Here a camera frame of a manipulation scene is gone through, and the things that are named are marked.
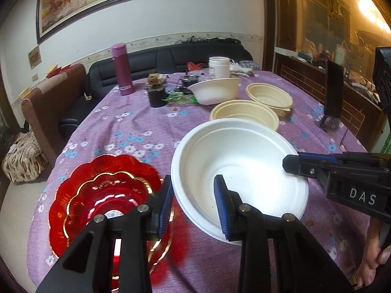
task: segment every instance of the black sofa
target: black sofa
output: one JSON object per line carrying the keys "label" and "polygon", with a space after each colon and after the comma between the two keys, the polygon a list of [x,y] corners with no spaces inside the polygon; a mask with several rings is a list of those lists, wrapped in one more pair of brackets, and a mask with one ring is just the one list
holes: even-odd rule
{"label": "black sofa", "polygon": [[[202,63],[207,66],[209,57],[224,56],[236,62],[253,60],[238,40],[230,42],[193,42],[149,48],[128,54],[132,79],[148,77],[149,74],[172,74],[185,71],[187,63]],[[93,98],[102,100],[117,84],[112,58],[94,63],[87,74],[87,89]]]}
{"label": "black sofa", "polygon": [[[186,71],[187,63],[202,63],[208,66],[211,56],[229,57],[236,62],[253,60],[239,40],[214,39],[201,42],[187,42],[149,48],[128,54],[132,79],[142,79],[151,73],[172,74]],[[58,131],[65,142],[95,106],[117,85],[112,58],[95,62],[89,69],[85,80],[85,92],[92,96],[86,101],[79,98],[58,123]]]}

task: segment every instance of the white wall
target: white wall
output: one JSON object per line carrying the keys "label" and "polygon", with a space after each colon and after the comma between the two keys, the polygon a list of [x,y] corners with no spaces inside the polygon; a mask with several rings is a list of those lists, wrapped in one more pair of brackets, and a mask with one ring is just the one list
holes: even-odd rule
{"label": "white wall", "polygon": [[[0,29],[1,71],[11,103],[34,85],[33,75],[42,80],[53,63],[65,66],[118,42],[205,31],[263,36],[264,29],[263,0],[128,0],[89,14],[42,42],[42,63],[31,70],[27,54],[37,45],[36,4],[19,0]],[[253,57],[260,60],[262,52]]]}

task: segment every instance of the floor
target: floor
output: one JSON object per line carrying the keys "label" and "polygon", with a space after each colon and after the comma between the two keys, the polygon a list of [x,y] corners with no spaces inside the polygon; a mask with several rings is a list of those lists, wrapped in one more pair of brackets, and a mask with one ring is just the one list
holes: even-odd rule
{"label": "floor", "polygon": [[27,274],[27,240],[35,206],[48,174],[48,171],[43,172],[31,183],[10,183],[0,210],[0,255],[28,293],[34,293],[36,287]]}

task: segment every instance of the floral tablecloth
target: floral tablecloth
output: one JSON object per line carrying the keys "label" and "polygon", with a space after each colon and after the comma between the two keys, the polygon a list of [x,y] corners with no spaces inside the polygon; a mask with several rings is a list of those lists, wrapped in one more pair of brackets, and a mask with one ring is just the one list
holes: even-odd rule
{"label": "floral tablecloth", "polygon": [[[169,76],[168,86],[178,84],[182,75]],[[297,151],[365,151],[339,121],[331,124],[332,131],[322,131],[317,123],[323,116],[323,106],[271,72],[255,71],[253,77],[242,78],[239,98],[248,99],[246,86],[253,82],[275,85],[292,96],[293,114],[280,118],[278,132]],[[35,285],[40,284],[57,260],[48,237],[49,208],[60,183],[78,165],[101,154],[126,153],[152,164],[164,177],[170,174],[171,159],[179,141],[195,126],[209,120],[211,106],[150,108],[144,83],[145,80],[135,82],[137,91],[124,97],[115,87],[73,133],[58,157],[30,228],[27,268]],[[368,221],[366,215],[327,200],[324,189],[309,180],[309,200],[302,222],[347,276],[360,263]],[[238,246],[206,235],[177,208],[169,253],[151,275],[153,291],[236,292],[239,261]],[[272,273],[274,284],[275,279],[276,274]]]}

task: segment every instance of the white bowl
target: white bowl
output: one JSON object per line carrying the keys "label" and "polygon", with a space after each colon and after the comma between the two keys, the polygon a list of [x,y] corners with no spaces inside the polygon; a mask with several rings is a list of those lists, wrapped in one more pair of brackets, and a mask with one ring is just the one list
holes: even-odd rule
{"label": "white bowl", "polygon": [[301,218],[308,180],[287,174],[282,160],[295,149],[278,133],[241,119],[218,119],[191,130],[171,164],[176,198],[190,220],[210,236],[227,242],[221,231],[213,180],[222,174],[230,190],[262,213]]}
{"label": "white bowl", "polygon": [[201,105],[220,104],[238,96],[240,78],[212,79],[188,87]]}
{"label": "white bowl", "polygon": [[268,106],[252,100],[230,100],[213,108],[210,120],[237,118],[254,121],[277,131],[278,116]]}
{"label": "white bowl", "polygon": [[284,90],[269,84],[253,83],[246,88],[247,95],[254,101],[267,105],[277,115],[283,115],[293,106],[292,97]]}

